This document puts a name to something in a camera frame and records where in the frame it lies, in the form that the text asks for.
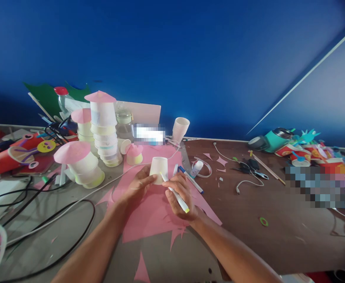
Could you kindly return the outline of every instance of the green rubber band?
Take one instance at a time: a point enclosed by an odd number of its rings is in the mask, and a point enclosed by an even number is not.
[[[260,217],[259,220],[263,226],[268,227],[268,221],[264,217]]]

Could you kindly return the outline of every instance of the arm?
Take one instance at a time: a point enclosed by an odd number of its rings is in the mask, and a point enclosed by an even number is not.
[[[185,213],[171,191],[166,190],[172,211],[188,220],[192,228],[203,238],[234,282],[282,282],[273,269],[233,234],[223,229],[200,209],[193,205],[186,176],[178,173],[163,186],[172,187],[187,203],[190,212]]]
[[[59,270],[52,283],[100,283],[125,224],[157,178],[150,165],[137,173],[129,189],[107,211],[104,219]]]

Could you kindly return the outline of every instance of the right hand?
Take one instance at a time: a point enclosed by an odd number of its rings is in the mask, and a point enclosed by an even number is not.
[[[162,186],[173,188],[181,196],[181,198],[185,201],[189,208],[189,212],[185,213],[177,202],[177,199],[173,192],[167,189],[165,194],[172,208],[172,212],[181,219],[194,221],[197,218],[198,212],[192,202],[191,191],[187,184],[186,175],[179,172],[169,181],[163,182]]]

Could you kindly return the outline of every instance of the red bottle cap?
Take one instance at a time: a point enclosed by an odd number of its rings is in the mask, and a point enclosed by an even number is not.
[[[58,95],[68,95],[69,92],[67,91],[67,89],[63,86],[57,86],[54,88],[54,91],[56,92],[56,94]]]

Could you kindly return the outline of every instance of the green paper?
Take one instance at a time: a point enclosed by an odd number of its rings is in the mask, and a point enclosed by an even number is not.
[[[69,95],[75,100],[81,101],[81,102],[88,102],[87,100],[85,100],[85,96],[91,94],[88,84],[86,84],[85,89],[79,90],[79,89],[73,88],[71,85],[67,83],[67,81],[65,81],[65,87],[67,91],[69,92]]]
[[[60,108],[58,105],[58,97],[54,92],[54,88],[48,84],[40,86],[33,86],[24,83],[26,88],[32,93],[32,95],[40,102],[41,106],[49,113],[50,116],[57,115],[59,117]]]

